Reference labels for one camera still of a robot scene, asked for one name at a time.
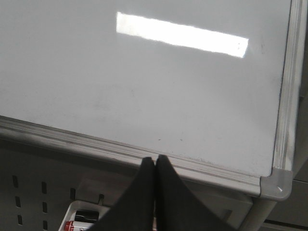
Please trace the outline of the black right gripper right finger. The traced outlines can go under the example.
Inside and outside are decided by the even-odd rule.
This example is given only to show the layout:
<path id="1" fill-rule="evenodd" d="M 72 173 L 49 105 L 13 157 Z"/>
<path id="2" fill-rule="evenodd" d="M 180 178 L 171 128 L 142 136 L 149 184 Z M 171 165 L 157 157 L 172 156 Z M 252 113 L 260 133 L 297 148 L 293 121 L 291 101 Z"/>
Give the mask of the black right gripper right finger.
<path id="1" fill-rule="evenodd" d="M 165 155 L 156 161 L 156 222 L 159 231 L 223 230 L 223 223 L 190 192 Z"/>

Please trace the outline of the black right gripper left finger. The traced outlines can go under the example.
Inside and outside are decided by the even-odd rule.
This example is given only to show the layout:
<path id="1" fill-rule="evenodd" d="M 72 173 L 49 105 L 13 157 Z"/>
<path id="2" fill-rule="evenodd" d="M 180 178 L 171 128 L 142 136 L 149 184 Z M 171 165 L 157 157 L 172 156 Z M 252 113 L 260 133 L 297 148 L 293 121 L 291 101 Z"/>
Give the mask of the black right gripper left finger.
<path id="1" fill-rule="evenodd" d="M 89 230 L 151 231 L 154 219 L 154 174 L 152 158 L 143 158 L 130 186 Z"/>

